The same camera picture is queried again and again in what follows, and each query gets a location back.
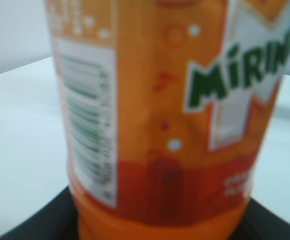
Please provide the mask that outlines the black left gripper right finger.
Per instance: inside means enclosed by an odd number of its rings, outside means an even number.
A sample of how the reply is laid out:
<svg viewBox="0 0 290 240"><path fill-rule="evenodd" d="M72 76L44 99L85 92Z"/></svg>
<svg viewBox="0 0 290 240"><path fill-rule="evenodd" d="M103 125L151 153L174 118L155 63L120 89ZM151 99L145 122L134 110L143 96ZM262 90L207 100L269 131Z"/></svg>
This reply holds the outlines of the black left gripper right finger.
<svg viewBox="0 0 290 240"><path fill-rule="evenodd" d="M290 240L290 223L253 198L231 240Z"/></svg>

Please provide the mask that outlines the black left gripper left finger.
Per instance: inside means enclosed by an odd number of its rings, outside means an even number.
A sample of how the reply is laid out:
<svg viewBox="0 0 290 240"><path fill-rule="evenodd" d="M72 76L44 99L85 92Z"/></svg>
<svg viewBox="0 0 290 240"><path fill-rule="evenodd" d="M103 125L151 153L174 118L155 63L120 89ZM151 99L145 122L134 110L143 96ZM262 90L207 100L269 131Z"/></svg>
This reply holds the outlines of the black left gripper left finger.
<svg viewBox="0 0 290 240"><path fill-rule="evenodd" d="M77 240L78 215L69 187L0 240Z"/></svg>

